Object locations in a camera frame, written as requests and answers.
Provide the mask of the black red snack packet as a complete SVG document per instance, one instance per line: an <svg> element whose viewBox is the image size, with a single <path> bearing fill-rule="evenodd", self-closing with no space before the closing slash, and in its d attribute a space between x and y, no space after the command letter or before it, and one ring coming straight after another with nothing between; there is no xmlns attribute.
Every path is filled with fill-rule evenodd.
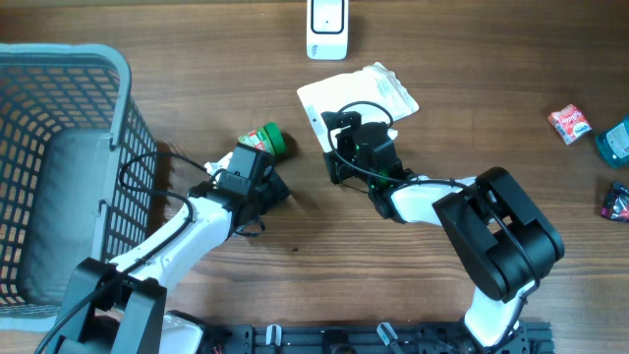
<svg viewBox="0 0 629 354"><path fill-rule="evenodd" d="M628 222L628 188L614 181L601 205L600 215L611 221Z"/></svg>

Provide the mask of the red white small box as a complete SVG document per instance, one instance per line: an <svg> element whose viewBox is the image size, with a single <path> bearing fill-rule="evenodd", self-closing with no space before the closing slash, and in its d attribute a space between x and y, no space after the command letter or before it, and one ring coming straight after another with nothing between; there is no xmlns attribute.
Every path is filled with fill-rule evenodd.
<svg viewBox="0 0 629 354"><path fill-rule="evenodd" d="M574 104L568 104L565 108L552 112L547 120L568 146L592 131L585 115Z"/></svg>

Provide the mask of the brown snack pouch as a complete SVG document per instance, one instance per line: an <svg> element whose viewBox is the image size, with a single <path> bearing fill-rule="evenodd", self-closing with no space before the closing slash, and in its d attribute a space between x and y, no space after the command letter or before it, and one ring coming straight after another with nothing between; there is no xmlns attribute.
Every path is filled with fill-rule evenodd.
<svg viewBox="0 0 629 354"><path fill-rule="evenodd" d="M331 147L322 112L337 112L349 103L367 101L382 106L398 121L420 109L396 74L379 62L298 88L297 95L324 152L331 152Z"/></svg>

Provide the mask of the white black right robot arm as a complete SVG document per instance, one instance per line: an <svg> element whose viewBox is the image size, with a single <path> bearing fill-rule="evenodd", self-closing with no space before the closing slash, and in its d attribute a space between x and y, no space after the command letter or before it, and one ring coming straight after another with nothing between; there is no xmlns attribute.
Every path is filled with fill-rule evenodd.
<svg viewBox="0 0 629 354"><path fill-rule="evenodd" d="M369 122L344 107L310 123L332 183L363 181L384 219L441 227L475 285L456 337L420 329L420 348L532 353L543 345L520 316L565 248L556 228L506 169L492 167L462 179L429 178L403 165L392 117Z"/></svg>

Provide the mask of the green lid jar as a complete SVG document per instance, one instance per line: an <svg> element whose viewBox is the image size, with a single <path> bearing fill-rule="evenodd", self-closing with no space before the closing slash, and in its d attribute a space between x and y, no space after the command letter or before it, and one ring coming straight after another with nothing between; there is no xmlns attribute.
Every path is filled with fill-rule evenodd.
<svg viewBox="0 0 629 354"><path fill-rule="evenodd" d="M266 151L276 157L287 152L287 146L278 126L274 122L257 127L238 138L238 142Z"/></svg>

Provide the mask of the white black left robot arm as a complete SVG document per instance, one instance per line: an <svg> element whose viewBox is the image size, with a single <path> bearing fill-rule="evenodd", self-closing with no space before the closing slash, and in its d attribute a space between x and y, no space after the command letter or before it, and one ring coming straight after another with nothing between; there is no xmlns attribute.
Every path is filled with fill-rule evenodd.
<svg viewBox="0 0 629 354"><path fill-rule="evenodd" d="M74 269L39 353L222 353L232 333L179 311L167 295L209 251L286 200L274 156L237 144L226 165L190 189L148 239L105 263Z"/></svg>

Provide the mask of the blue mouthwash bottle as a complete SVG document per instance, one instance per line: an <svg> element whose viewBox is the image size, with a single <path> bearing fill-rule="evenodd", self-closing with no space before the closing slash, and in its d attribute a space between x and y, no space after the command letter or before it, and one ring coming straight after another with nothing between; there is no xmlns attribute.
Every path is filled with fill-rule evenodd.
<svg viewBox="0 0 629 354"><path fill-rule="evenodd" d="M613 128L596 135L596 144L601 158L612 168L628 164L628 116Z"/></svg>

